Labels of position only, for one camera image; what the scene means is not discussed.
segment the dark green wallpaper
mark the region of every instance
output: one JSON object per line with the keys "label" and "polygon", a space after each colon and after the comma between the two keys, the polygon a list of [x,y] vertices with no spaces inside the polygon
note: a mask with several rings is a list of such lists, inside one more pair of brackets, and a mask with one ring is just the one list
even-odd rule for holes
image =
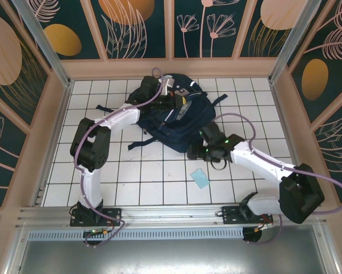
{"label": "dark green wallpaper", "polygon": [[79,0],[28,0],[28,3],[61,60],[99,59]]}
{"label": "dark green wallpaper", "polygon": [[31,124],[47,74],[0,5],[0,98]]}
{"label": "dark green wallpaper", "polygon": [[26,134],[0,112],[0,206],[5,199]]}
{"label": "dark green wallpaper", "polygon": [[300,45],[305,41],[306,37],[308,36],[310,30],[312,29],[313,25],[315,24],[315,22],[317,21],[321,10],[324,8],[325,4],[327,3],[327,0],[321,0],[319,8],[317,10],[317,12],[315,13],[313,19],[310,21],[309,26],[307,28],[307,30],[305,31],[305,34],[303,35],[302,39],[300,40],[299,44],[296,46],[294,52],[291,54],[289,61],[287,62],[287,65],[290,66],[290,64],[292,63],[292,61],[294,60],[297,52],[300,50]]}
{"label": "dark green wallpaper", "polygon": [[175,58],[198,58],[200,49],[202,57],[232,56],[246,1],[219,2],[225,4],[214,1],[206,7],[201,1],[175,0]]}
{"label": "dark green wallpaper", "polygon": [[91,3],[109,59],[166,57],[163,0]]}
{"label": "dark green wallpaper", "polygon": [[313,122],[342,92],[342,0],[331,8],[292,76]]}
{"label": "dark green wallpaper", "polygon": [[[315,131],[315,136],[329,174],[342,183],[342,106]],[[336,190],[342,202],[342,189]]]}

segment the backpack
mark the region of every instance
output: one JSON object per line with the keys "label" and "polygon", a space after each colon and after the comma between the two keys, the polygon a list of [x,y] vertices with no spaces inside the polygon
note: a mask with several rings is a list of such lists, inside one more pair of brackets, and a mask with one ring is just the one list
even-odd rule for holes
{"label": "backpack", "polygon": [[[167,74],[164,77],[174,79],[173,87],[168,88],[168,91],[184,96],[189,104],[188,109],[179,107],[161,113],[156,110],[147,112],[137,124],[147,134],[152,135],[152,138],[142,142],[133,142],[128,146],[129,150],[158,140],[177,152],[186,153],[191,143],[203,140],[199,133],[200,129],[216,117],[214,107],[227,97],[224,94],[211,103],[207,99],[207,93],[186,75]],[[138,91],[139,88],[129,98],[136,96]]]}

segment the purple cable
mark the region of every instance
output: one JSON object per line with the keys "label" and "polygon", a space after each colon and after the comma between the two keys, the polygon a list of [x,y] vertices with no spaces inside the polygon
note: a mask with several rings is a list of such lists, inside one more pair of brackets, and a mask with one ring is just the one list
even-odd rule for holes
{"label": "purple cable", "polygon": [[79,152],[85,142],[85,140],[87,140],[87,137],[88,135],[90,134],[90,132],[97,126],[99,126],[100,124],[106,122],[108,119],[110,119],[111,117],[113,117],[114,115],[116,115],[118,112],[121,112],[121,111],[125,111],[125,110],[130,110],[130,109],[133,109],[133,108],[138,108],[138,107],[142,107],[142,106],[145,106],[146,104],[149,104],[150,102],[152,102],[155,98],[158,97],[158,95],[162,92],[162,89],[163,89],[163,80],[164,80],[164,77],[163,77],[163,73],[162,71],[157,68],[157,67],[154,67],[152,69],[152,76],[154,76],[154,72],[155,70],[158,70],[159,73],[160,73],[160,78],[161,78],[161,83],[160,83],[160,87],[159,87],[159,90],[157,91],[157,93],[153,96],[153,98],[151,98],[150,100],[144,102],[144,103],[141,103],[141,104],[137,104],[136,106],[129,106],[129,107],[125,107],[125,108],[120,108],[114,112],[112,112],[109,116],[103,118],[103,120],[101,121],[98,121],[97,123],[95,123],[93,126],[91,126],[87,132],[85,133],[85,135],[83,136],[82,140],[79,142],[79,145],[78,145],[78,148],[77,148],[77,151],[74,155],[74,167],[77,169],[77,170],[80,170],[81,172],[81,193],[82,193],[82,196],[83,198],[85,199],[86,203],[88,204],[88,206],[94,211],[96,212],[98,215],[100,215],[101,217],[104,217],[108,220],[112,220],[112,221],[119,221],[121,223],[120,227],[114,232],[112,233],[112,235],[110,237],[108,237],[108,239],[104,240],[104,241],[101,241],[98,245],[89,245],[88,242],[87,242],[87,238],[85,238],[85,243],[87,245],[87,247],[93,247],[93,248],[96,248],[96,246],[101,246],[101,245],[104,245],[106,243],[108,243],[113,237],[116,236],[117,233],[119,233],[119,231],[121,229],[123,229],[123,227],[125,226],[125,221],[122,220],[122,219],[116,219],[116,218],[113,218],[113,217],[110,217],[110,216],[107,216],[101,212],[99,212],[96,208],[94,208],[89,200],[87,199],[87,196],[85,194],[85,188],[84,188],[84,172],[85,170],[80,168],[80,166],[78,166],[78,155],[79,155]]}
{"label": "purple cable", "polygon": [[[244,117],[243,115],[240,115],[240,114],[237,114],[237,113],[225,113],[225,114],[221,114],[219,116],[217,116],[213,121],[219,119],[220,117],[222,116],[227,116],[227,115],[232,115],[232,116],[237,116],[237,117],[241,117],[242,119],[244,119],[248,124],[250,124],[250,126],[252,127],[252,131],[253,131],[253,136],[252,138],[248,141],[248,146],[250,147],[250,150],[252,151],[252,153],[254,155],[256,155],[258,158],[261,158],[262,160],[264,160],[265,162],[269,163],[269,164],[272,164],[274,165],[275,167],[278,167],[278,168],[281,168],[281,169],[284,169],[284,170],[287,170],[287,171],[291,171],[291,172],[294,172],[294,173],[298,173],[298,174],[303,174],[303,175],[308,175],[308,176],[313,176],[313,177],[316,177],[316,178],[321,178],[321,179],[325,179],[327,181],[330,181],[332,182],[333,184],[339,186],[340,188],[342,188],[342,183],[338,182],[337,180],[335,179],[332,179],[332,178],[329,178],[329,177],[326,177],[324,175],[320,175],[320,174],[315,174],[313,172],[307,172],[307,171],[302,171],[302,170],[296,170],[294,168],[289,168],[289,167],[285,167],[283,166],[282,164],[279,164],[277,162],[274,162],[270,159],[267,159],[265,158],[263,155],[260,155],[258,154],[257,152],[254,151],[253,147],[252,147],[252,142],[254,139],[256,139],[256,129],[255,127],[253,126],[253,124],[251,123],[250,120],[248,120],[246,117]],[[337,207],[336,209],[332,209],[332,210],[327,210],[327,211],[319,211],[319,212],[313,212],[312,214],[315,214],[315,215],[323,215],[323,214],[333,214],[333,213],[337,213],[339,211],[342,210],[342,205]]]}

